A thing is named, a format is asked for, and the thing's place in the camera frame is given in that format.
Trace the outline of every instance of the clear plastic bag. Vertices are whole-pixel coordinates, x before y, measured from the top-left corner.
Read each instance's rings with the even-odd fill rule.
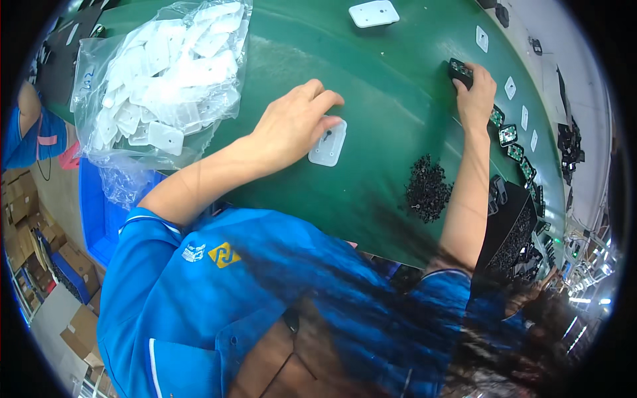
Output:
[[[82,155],[110,170],[104,192],[127,198],[116,203],[144,188],[121,176],[188,166],[237,117],[251,15],[252,0],[177,2],[126,36],[80,41],[71,109]]]

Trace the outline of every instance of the wire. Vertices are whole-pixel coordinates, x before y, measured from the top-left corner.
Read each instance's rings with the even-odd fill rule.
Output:
[[[45,181],[50,180],[51,179],[51,158],[50,157],[48,158],[48,178],[44,177],[44,173],[42,172],[42,167],[40,167],[40,164],[39,164],[39,159],[37,161],[38,161],[38,169],[40,169],[40,174],[42,174],[42,178],[44,178]]]

